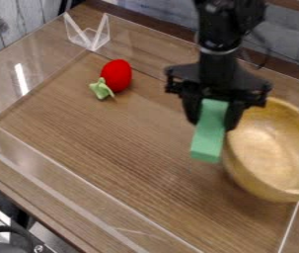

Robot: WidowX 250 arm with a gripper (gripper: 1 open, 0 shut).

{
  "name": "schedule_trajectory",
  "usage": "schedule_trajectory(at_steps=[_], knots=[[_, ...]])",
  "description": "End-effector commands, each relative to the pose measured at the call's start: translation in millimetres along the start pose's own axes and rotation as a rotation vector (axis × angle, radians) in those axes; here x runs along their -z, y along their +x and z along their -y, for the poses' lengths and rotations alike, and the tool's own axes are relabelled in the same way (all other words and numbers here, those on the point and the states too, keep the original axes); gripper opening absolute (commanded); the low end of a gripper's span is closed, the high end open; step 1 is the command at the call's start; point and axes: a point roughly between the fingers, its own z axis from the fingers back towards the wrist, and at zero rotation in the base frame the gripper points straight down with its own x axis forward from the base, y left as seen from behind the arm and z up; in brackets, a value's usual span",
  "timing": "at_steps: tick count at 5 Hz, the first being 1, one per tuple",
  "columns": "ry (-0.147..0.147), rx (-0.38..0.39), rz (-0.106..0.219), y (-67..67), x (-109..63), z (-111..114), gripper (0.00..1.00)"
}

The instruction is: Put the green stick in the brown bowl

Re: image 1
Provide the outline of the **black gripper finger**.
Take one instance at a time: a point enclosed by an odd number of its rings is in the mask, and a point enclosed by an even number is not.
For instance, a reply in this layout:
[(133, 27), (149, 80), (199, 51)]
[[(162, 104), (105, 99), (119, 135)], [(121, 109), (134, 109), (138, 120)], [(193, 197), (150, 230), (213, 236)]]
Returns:
[(230, 131), (237, 127), (247, 107), (247, 103), (243, 101), (234, 101), (230, 103), (225, 117), (226, 131)]
[(182, 106), (187, 120), (197, 125), (201, 118), (202, 95), (185, 92), (182, 94)]

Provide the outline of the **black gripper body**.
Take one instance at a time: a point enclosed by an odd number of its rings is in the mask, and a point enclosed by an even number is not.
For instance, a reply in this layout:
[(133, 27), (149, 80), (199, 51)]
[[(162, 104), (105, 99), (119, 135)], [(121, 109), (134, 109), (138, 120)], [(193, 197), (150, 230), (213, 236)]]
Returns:
[(166, 92), (182, 95), (187, 85), (195, 93), (222, 101), (243, 101), (264, 107), (272, 90), (270, 82), (249, 72), (238, 63), (237, 53), (199, 53), (194, 63), (170, 65), (165, 68)]

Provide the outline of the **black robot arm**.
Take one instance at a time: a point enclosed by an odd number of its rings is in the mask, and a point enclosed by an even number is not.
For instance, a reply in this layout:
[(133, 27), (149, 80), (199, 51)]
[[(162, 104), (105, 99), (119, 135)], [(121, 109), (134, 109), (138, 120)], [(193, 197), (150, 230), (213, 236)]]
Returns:
[(165, 68), (165, 91), (178, 95), (186, 119), (201, 120), (201, 104), (214, 99), (229, 104), (225, 128), (237, 128), (246, 109), (266, 105), (272, 83), (243, 69), (238, 51), (243, 38), (265, 20), (265, 0), (193, 0), (198, 14), (194, 63)]

